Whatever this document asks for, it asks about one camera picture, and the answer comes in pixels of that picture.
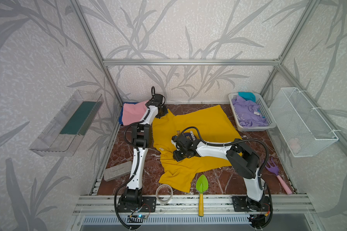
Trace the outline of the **yellow printed t-shirt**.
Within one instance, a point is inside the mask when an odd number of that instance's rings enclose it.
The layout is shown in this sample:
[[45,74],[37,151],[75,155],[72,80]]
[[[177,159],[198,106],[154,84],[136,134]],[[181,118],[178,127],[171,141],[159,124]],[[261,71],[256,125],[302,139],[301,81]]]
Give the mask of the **yellow printed t-shirt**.
[[153,146],[161,152],[161,164],[164,168],[159,182],[186,193],[190,192],[191,183],[197,173],[230,166],[229,161],[215,157],[193,157],[180,162],[174,160],[173,152],[176,147],[171,143],[172,137],[188,127],[196,127],[194,135],[200,134],[209,142],[231,142],[240,138],[219,105],[186,115],[169,112],[162,118],[154,119]]

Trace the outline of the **grey plastic laundry basket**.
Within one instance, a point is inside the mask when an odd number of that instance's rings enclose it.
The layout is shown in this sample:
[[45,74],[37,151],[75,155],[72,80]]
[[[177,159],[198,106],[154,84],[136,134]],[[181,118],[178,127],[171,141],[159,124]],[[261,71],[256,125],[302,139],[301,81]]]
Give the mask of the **grey plastic laundry basket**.
[[234,98],[236,98],[238,96],[238,92],[231,93],[231,94],[228,95],[229,102],[230,102],[230,108],[231,108],[231,110],[233,112],[233,115],[234,115],[234,118],[235,118],[235,122],[236,122],[236,125],[237,125],[237,129],[239,131],[241,131],[241,132],[244,132],[244,131],[252,131],[252,132],[255,132],[255,131],[265,131],[265,130],[272,129],[272,128],[276,127],[276,122],[274,121],[274,118],[273,118],[269,108],[267,107],[265,101],[261,97],[261,95],[258,94],[258,93],[254,93],[254,95],[256,97],[256,102],[255,103],[260,105],[259,112],[261,113],[263,118],[267,119],[268,126],[265,126],[265,127],[253,127],[253,128],[244,128],[244,127],[242,127],[239,124],[239,122],[238,122],[238,118],[236,116],[236,112],[235,112],[234,107],[232,105],[232,99],[234,99]]

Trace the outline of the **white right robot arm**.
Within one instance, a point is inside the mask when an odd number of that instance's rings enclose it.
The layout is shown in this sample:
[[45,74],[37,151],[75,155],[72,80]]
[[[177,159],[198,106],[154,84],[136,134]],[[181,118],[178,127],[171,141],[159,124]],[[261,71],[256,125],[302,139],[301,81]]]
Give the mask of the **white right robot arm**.
[[[259,155],[246,144],[247,142],[256,142],[264,147],[265,159],[262,163]],[[260,203],[264,199],[266,183],[261,175],[270,157],[264,142],[257,139],[235,139],[228,143],[213,143],[202,139],[191,140],[180,134],[172,137],[172,144],[176,147],[173,158],[177,162],[192,157],[215,157],[228,160],[244,179],[248,201]]]

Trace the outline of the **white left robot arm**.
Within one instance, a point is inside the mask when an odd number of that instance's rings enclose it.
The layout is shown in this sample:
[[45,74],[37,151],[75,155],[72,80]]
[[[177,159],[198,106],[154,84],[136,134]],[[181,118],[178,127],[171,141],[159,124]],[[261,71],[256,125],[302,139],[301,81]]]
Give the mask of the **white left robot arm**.
[[141,207],[143,203],[143,170],[145,158],[152,142],[152,122],[168,113],[165,97],[151,93],[146,102],[127,104],[123,107],[122,122],[131,131],[131,139],[124,137],[125,142],[133,148],[132,169],[126,188],[119,200],[121,205]]

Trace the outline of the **green toy trowel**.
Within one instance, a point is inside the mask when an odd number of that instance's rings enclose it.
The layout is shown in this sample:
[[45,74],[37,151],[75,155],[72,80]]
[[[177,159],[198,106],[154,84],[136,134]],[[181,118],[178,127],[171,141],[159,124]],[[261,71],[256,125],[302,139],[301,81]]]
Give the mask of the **green toy trowel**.
[[201,175],[196,182],[196,190],[199,192],[199,212],[198,216],[204,216],[203,194],[209,188],[209,183],[205,175]]

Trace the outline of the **clear tape roll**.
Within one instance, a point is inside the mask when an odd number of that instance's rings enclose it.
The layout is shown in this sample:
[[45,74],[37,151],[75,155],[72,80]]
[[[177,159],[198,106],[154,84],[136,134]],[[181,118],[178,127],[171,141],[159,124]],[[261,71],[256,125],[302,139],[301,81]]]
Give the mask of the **clear tape roll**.
[[159,204],[168,204],[173,198],[173,189],[168,184],[162,184],[157,188],[155,196]]

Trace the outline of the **purple t-shirt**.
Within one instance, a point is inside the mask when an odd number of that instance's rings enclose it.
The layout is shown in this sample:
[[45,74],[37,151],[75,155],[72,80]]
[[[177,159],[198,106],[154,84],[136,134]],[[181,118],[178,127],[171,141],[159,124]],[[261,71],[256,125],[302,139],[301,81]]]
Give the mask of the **purple t-shirt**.
[[259,112],[260,105],[251,100],[245,100],[241,96],[232,99],[232,105],[236,112],[239,124],[244,128],[265,127],[268,121]]

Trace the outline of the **grey rectangular block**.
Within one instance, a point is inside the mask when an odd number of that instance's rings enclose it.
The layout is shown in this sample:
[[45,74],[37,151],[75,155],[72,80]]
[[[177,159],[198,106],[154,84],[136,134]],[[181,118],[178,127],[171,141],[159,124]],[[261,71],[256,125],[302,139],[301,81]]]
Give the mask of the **grey rectangular block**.
[[104,171],[104,180],[106,182],[115,180],[119,177],[128,175],[131,173],[132,161],[127,161],[113,167],[106,168]]

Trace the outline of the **teal t-shirt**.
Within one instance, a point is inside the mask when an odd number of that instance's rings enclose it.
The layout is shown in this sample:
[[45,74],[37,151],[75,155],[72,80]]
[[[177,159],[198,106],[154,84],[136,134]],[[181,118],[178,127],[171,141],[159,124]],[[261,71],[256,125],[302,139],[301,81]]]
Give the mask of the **teal t-shirt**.
[[246,101],[256,102],[256,97],[252,92],[239,92],[238,95]]

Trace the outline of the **dark green sponge pad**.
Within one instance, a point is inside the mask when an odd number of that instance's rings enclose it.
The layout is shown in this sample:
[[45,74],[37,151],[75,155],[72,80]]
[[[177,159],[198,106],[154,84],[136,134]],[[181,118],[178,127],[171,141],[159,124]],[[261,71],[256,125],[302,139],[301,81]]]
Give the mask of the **dark green sponge pad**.
[[89,117],[96,102],[85,101],[82,102],[76,112],[72,115],[66,125],[62,128],[60,134],[77,135],[81,130],[84,122]]

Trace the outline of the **purple pink toy rake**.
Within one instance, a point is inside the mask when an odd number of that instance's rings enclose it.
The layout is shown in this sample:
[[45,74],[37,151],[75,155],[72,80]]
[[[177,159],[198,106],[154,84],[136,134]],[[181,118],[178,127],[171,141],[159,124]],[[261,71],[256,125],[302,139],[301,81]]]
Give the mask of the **purple pink toy rake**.
[[274,162],[273,157],[270,158],[270,160],[268,161],[267,165],[266,165],[266,169],[274,174],[279,183],[281,184],[282,188],[284,189],[284,191],[288,194],[291,195],[293,194],[292,190],[288,187],[288,185],[286,184],[286,182],[283,180],[283,178],[279,175],[279,168],[277,166],[277,164]]

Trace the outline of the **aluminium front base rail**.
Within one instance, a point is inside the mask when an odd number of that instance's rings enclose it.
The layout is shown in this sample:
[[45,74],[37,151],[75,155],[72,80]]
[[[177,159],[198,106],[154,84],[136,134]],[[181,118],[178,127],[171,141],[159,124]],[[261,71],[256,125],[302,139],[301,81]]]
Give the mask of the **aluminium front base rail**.
[[[204,214],[253,214],[254,211],[234,209],[233,195],[204,196]],[[274,214],[316,214],[316,210],[306,194],[274,194],[272,196]],[[150,215],[198,215],[198,195],[174,195],[167,204],[144,205],[143,213]],[[80,196],[73,210],[76,215],[115,215],[113,196]]]

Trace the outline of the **clear plastic wall shelf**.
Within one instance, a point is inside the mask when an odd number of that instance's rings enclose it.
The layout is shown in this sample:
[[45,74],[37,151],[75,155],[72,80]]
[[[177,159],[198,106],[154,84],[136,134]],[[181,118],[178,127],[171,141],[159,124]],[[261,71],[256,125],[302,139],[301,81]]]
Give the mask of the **clear plastic wall shelf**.
[[76,90],[29,149],[41,157],[72,157],[102,107],[101,93]]

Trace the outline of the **aluminium frame profile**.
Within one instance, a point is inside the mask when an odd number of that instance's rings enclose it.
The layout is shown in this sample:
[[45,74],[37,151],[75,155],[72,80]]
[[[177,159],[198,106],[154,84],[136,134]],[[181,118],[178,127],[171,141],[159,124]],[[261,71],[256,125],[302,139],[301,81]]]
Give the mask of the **aluminium frame profile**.
[[308,1],[306,4],[306,9],[304,10],[301,19],[298,21],[294,31],[292,32],[289,40],[286,43],[286,46],[284,47],[283,51],[281,52],[281,55],[277,59],[103,59],[101,52],[99,51],[95,38],[92,34],[92,31],[87,23],[86,17],[84,15],[84,10],[82,9],[80,3],[78,1],[70,1],[70,7],[72,11],[76,14],[79,23],[82,26],[82,29],[84,33],[86,34],[86,37],[92,47],[93,52],[96,55],[96,59],[98,61],[98,64],[101,66],[102,71],[104,74],[107,75],[107,79],[109,80],[110,84],[112,85],[113,90],[117,94],[117,97],[121,101],[120,94],[118,93],[118,90],[116,88],[116,84],[113,82],[108,70],[106,63],[111,63],[112,65],[132,65],[132,66],[138,66],[138,65],[225,65],[225,66],[235,66],[235,65],[250,65],[250,66],[273,66],[272,73],[270,74],[267,82],[265,83],[264,87],[261,90],[261,94],[265,94],[267,88],[271,85],[271,82],[273,81],[276,72],[280,72],[283,74],[284,78],[290,83],[293,87],[298,88],[303,95],[309,100],[310,103],[312,103],[313,106],[318,107],[318,103],[316,100],[314,100],[310,94],[307,92],[307,89],[303,87],[297,79],[295,79],[291,72],[283,65],[287,55],[290,53],[292,47],[296,44],[298,38],[302,34],[302,30],[306,27],[309,20],[315,13],[317,7],[319,4],[322,3],[322,1]]

